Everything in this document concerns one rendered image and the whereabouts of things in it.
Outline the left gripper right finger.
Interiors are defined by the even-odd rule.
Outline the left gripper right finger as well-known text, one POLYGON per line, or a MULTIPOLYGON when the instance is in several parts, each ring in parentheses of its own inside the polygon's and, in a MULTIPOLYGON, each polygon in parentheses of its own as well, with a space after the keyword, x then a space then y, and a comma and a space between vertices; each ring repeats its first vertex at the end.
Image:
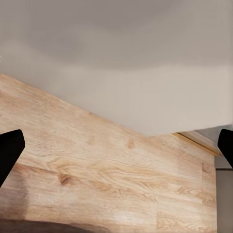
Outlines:
POLYGON ((233 131, 222 129, 217 146, 233 168, 233 131))

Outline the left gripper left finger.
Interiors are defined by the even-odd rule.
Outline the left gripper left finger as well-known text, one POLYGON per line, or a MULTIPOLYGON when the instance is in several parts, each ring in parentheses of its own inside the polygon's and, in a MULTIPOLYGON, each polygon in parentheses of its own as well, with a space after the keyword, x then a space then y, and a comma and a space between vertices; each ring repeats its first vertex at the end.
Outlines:
POLYGON ((0 187, 24 149, 22 130, 0 134, 0 187))

